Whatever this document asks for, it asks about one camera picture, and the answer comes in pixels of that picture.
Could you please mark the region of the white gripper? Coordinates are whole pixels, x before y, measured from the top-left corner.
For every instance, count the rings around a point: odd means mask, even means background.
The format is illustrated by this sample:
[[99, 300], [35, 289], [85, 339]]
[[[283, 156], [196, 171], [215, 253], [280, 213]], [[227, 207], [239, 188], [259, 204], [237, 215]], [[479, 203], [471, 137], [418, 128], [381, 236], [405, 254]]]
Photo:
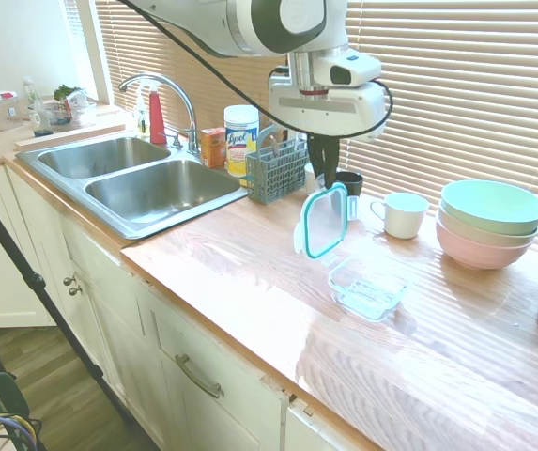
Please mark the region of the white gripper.
[[371, 141], [386, 124], [386, 92], [375, 82], [360, 87], [332, 87], [324, 95], [307, 96], [284, 76], [269, 79], [269, 112], [308, 135], [308, 155], [315, 178], [324, 174], [326, 187], [336, 181], [339, 140], [353, 137]]

